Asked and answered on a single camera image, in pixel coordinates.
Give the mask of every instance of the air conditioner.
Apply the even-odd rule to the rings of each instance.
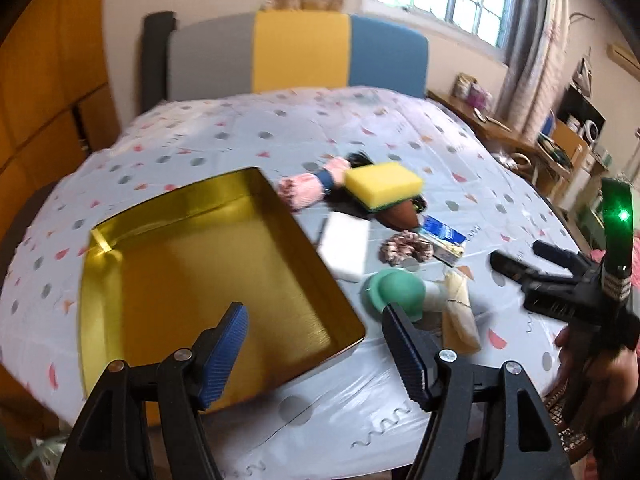
[[[640,81],[640,62],[633,52],[616,43],[609,43],[607,55],[616,65],[621,66]]]

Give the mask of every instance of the wooden cabinet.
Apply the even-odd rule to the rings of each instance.
[[[60,0],[60,68],[66,104],[108,81],[102,47],[102,0]]]
[[[73,173],[84,160],[71,112],[44,127],[18,154],[36,189]]]
[[[108,85],[78,103],[80,118],[89,146],[94,152],[111,146],[120,133],[116,110]]]
[[[118,134],[102,46],[102,0],[31,0],[0,44],[0,238],[34,191]]]
[[[13,154],[14,149],[9,140],[9,132],[6,129],[4,115],[2,114],[2,110],[0,110],[0,168],[4,166]]]
[[[14,216],[33,194],[35,187],[17,159],[12,159],[0,173],[0,238],[11,225]]]
[[[58,418],[41,406],[30,393],[0,365],[0,424],[22,456],[33,449],[31,439],[59,433]],[[30,474],[26,478],[42,478]]]
[[[7,127],[25,143],[65,108],[58,49],[59,0],[32,0],[0,45]]]

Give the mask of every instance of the green cup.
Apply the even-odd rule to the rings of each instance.
[[[369,280],[369,299],[382,313],[389,303],[404,310],[411,322],[422,319],[422,304],[426,293],[424,282],[415,274],[402,269],[385,269]]]

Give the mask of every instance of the person's hand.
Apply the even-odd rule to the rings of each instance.
[[[574,356],[567,348],[570,328],[567,326],[554,341],[560,350],[557,384],[563,384],[574,371]],[[595,420],[624,408],[638,389],[638,358],[636,352],[623,348],[620,352],[603,351],[587,366],[587,378],[604,385],[604,395],[597,405]]]

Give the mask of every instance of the bed sheet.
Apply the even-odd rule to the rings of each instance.
[[[471,130],[434,102],[373,88],[293,89],[224,100],[162,104],[136,118],[109,150],[63,179],[17,249],[0,297],[0,360],[44,405],[73,423],[84,398],[78,290],[90,229],[143,200],[246,166],[276,185],[332,156],[363,150],[424,180],[427,213],[467,234],[458,269],[469,276],[482,351],[479,364],[519,361],[539,390],[552,381],[561,324],[524,312],[521,292],[488,266],[501,248],[543,270],[543,239],[577,250],[562,223],[522,179],[498,165]],[[329,213],[295,215],[317,242]],[[367,279],[386,267],[378,249],[392,231],[372,222]],[[442,280],[433,260],[418,274]],[[413,460],[428,414],[402,387],[378,314],[361,299],[366,280],[339,282],[366,339],[270,394],[204,418],[225,478],[345,478]],[[472,414],[474,428],[480,413]],[[158,446],[158,461],[162,462]]]

